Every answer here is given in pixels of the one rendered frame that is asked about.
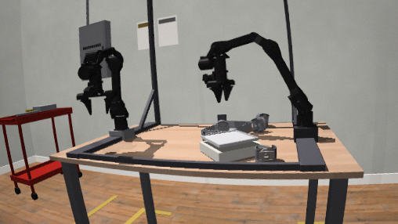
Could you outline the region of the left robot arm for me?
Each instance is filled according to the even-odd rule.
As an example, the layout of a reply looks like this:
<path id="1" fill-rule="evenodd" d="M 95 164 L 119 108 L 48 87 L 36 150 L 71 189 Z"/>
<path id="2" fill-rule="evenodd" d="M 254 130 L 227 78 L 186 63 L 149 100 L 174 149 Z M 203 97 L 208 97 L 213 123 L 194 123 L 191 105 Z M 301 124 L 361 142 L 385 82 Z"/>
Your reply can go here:
<path id="1" fill-rule="evenodd" d="M 313 105 L 308 101 L 305 93 L 295 82 L 295 79 L 289 71 L 288 66 L 282 58 L 279 45 L 275 41 L 266 38 L 264 39 L 264 37 L 260 36 L 259 34 L 251 32 L 250 34 L 246 34 L 228 41 L 213 42 L 207 56 L 200 56 L 198 62 L 199 69 L 211 70 L 213 67 L 214 69 L 226 68 L 226 59 L 224 58 L 230 58 L 226 52 L 229 52 L 233 48 L 247 45 L 252 42 L 262 46 L 262 49 L 274 61 L 277 69 L 280 71 L 280 74 L 290 91 L 290 96 L 288 96 L 288 98 L 291 101 L 291 105 L 298 110 L 297 126 L 299 128 L 312 128 L 313 112 L 311 110 L 313 109 Z"/>

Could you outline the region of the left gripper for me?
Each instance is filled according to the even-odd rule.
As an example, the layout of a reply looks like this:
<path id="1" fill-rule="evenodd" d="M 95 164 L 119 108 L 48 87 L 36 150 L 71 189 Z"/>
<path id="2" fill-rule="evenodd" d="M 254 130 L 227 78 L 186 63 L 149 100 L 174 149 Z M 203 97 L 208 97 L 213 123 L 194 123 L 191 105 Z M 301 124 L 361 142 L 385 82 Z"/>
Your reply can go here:
<path id="1" fill-rule="evenodd" d="M 213 74 L 215 74 L 215 80 L 208 81 L 206 84 L 207 88 L 211 88 L 211 90 L 214 92 L 218 103 L 220 103 L 221 101 L 223 92 L 224 92 L 225 101 L 229 99 L 231 90 L 233 88 L 233 86 L 231 85 L 235 85 L 235 80 L 227 79 L 227 72 L 228 70 L 226 70 L 226 68 L 214 69 Z M 223 88 L 221 88 L 222 86 Z"/>

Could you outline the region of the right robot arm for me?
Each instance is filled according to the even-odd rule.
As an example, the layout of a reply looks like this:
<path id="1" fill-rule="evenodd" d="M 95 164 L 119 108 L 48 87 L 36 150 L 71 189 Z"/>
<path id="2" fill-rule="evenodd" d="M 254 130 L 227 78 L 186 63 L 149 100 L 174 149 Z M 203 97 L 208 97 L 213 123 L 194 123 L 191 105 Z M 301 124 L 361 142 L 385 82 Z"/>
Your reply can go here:
<path id="1" fill-rule="evenodd" d="M 125 103 L 121 99 L 120 71 L 123 67 L 123 62 L 124 62 L 121 53 L 115 50 L 114 47 L 87 52 L 83 60 L 83 63 L 81 64 L 81 67 L 78 70 L 78 76 L 82 80 L 102 78 L 101 76 L 102 66 L 100 65 L 100 63 L 103 61 L 103 58 L 105 57 L 108 67 L 111 71 L 112 89 L 117 89 L 118 91 L 118 96 L 114 96 L 114 99 L 110 105 L 110 116 L 111 119 L 114 119 L 114 125 L 115 125 L 114 130 L 123 131 L 129 127 L 126 119 L 128 117 L 128 111 L 125 107 Z M 100 93 L 101 89 L 100 86 L 98 85 L 98 82 L 95 82 L 94 85 L 88 83 L 88 87 L 86 87 L 83 91 L 85 94 L 85 98 L 87 98 L 87 97 L 96 96 L 96 93 Z M 112 116 L 119 116 L 119 117 L 112 117 Z"/>

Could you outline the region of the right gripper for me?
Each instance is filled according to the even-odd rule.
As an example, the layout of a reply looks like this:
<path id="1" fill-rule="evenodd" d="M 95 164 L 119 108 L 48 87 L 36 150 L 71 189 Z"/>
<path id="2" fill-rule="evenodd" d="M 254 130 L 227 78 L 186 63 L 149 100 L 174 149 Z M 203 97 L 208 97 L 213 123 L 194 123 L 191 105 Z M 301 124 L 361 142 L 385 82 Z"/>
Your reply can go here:
<path id="1" fill-rule="evenodd" d="M 106 96 L 104 101 L 105 101 L 105 105 L 106 105 L 106 113 L 108 114 L 111 102 L 112 102 L 114 96 L 118 96 L 118 91 L 116 89 L 108 90 L 108 91 L 105 91 L 105 94 L 104 94 L 104 90 L 103 90 L 103 86 L 102 86 L 102 83 L 103 83 L 102 78 L 91 79 L 91 80 L 89 80 L 88 83 L 91 83 L 91 85 L 94 85 L 95 82 L 98 82 L 98 85 L 100 86 L 101 91 L 100 91 L 100 94 L 96 94 L 96 96 L 94 96 L 94 97 Z M 83 102 L 85 104 L 89 114 L 92 115 L 92 103 L 91 103 L 91 99 L 89 99 L 91 97 L 85 98 L 84 93 L 79 93 L 79 94 L 77 94 L 76 97 L 77 97 L 77 100 L 81 100 L 80 102 Z"/>

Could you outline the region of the white digital scale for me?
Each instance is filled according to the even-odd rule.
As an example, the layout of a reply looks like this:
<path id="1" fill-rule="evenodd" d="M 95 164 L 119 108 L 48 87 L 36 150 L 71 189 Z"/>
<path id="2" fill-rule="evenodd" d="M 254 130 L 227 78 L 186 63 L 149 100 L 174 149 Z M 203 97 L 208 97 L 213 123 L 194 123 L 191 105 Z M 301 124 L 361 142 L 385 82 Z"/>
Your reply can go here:
<path id="1" fill-rule="evenodd" d="M 200 151 L 214 161 L 236 161 L 254 157 L 256 146 L 269 147 L 256 142 L 259 137 L 238 130 L 201 135 L 201 138 L 206 141 L 199 142 Z"/>

